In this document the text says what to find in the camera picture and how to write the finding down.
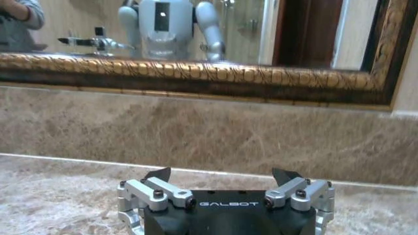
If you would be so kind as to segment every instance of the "mirror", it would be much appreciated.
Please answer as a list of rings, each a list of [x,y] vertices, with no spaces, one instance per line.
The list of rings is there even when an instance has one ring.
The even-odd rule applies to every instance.
[[[0,5],[2,51],[358,71],[379,0],[7,2],[31,13]]]

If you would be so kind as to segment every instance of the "ornate gold mirror frame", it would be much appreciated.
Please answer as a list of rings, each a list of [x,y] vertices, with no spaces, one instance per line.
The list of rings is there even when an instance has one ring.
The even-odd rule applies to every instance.
[[[361,71],[0,53],[0,85],[391,109],[418,0],[380,0]]]

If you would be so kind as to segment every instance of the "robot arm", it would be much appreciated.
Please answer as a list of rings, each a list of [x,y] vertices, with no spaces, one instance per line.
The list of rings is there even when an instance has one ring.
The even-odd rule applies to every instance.
[[[139,32],[138,2],[126,0],[118,13],[119,21],[127,33],[129,44],[138,48],[142,43]]]
[[[214,5],[205,1],[197,6],[197,20],[200,29],[205,35],[208,46],[204,48],[210,61],[224,60],[225,41],[220,29],[218,14]]]

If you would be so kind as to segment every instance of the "marble backsplash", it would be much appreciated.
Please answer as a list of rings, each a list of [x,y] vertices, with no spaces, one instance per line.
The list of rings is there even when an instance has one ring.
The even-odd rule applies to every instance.
[[[0,152],[418,184],[418,120],[388,113],[0,88]]]

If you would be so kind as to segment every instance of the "screw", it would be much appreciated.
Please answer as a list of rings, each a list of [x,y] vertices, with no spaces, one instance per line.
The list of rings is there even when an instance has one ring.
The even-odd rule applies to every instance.
[[[265,199],[265,207],[268,208],[268,210],[273,209],[273,201],[270,198]]]
[[[188,200],[186,200],[186,210],[192,210],[194,209],[197,206],[197,199],[190,197]]]
[[[297,194],[297,197],[306,198],[306,191],[305,190],[298,189],[296,194]]]
[[[154,198],[160,199],[165,196],[165,192],[161,189],[154,190]]]

